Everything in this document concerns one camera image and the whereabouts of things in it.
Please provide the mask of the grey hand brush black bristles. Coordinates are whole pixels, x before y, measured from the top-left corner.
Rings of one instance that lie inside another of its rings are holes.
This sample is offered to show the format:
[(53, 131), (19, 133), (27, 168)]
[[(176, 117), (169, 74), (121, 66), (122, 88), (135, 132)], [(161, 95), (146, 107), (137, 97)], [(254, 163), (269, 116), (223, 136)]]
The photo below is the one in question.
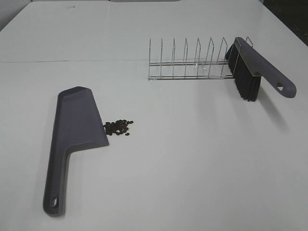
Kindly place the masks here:
[(262, 78), (265, 78), (283, 97), (296, 96), (295, 84), (242, 37), (234, 39), (225, 59), (233, 74), (235, 86), (244, 100), (256, 101)]

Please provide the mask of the pile of coffee beans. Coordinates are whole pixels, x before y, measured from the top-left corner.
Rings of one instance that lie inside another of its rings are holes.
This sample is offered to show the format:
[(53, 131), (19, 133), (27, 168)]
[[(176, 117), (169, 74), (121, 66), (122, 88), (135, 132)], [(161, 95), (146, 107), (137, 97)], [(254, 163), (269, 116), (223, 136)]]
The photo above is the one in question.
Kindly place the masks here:
[(107, 135), (112, 136), (113, 134), (115, 135), (125, 135), (129, 136), (129, 125), (133, 124), (134, 121), (129, 121), (129, 120), (117, 120), (116, 122), (106, 122), (103, 125), (103, 128), (106, 132)]

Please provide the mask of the grey plastic dustpan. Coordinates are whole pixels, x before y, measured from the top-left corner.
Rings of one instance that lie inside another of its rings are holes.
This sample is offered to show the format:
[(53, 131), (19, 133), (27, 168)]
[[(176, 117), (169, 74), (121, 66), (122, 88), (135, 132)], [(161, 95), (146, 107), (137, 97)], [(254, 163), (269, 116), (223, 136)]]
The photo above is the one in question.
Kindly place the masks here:
[(70, 154), (108, 145), (91, 89), (77, 86), (60, 92), (43, 196), (43, 210), (47, 215), (64, 214)]

